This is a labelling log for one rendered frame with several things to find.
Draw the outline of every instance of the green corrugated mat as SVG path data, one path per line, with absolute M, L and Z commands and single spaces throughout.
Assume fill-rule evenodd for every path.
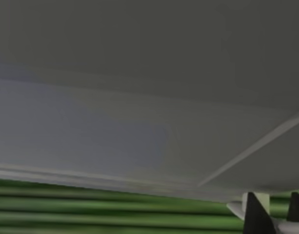
M 271 198 L 285 218 L 290 194 Z M 241 234 L 222 203 L 0 180 L 0 234 Z

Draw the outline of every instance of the green striped surface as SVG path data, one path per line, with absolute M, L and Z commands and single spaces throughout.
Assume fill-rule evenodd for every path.
M 290 194 L 271 198 L 285 218 Z M 241 234 L 222 203 L 0 180 L 0 234 Z

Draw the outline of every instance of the green surface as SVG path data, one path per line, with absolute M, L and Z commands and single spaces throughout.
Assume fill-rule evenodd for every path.
M 290 193 L 271 198 L 285 218 Z M 0 180 L 0 234 L 241 234 L 222 203 Z

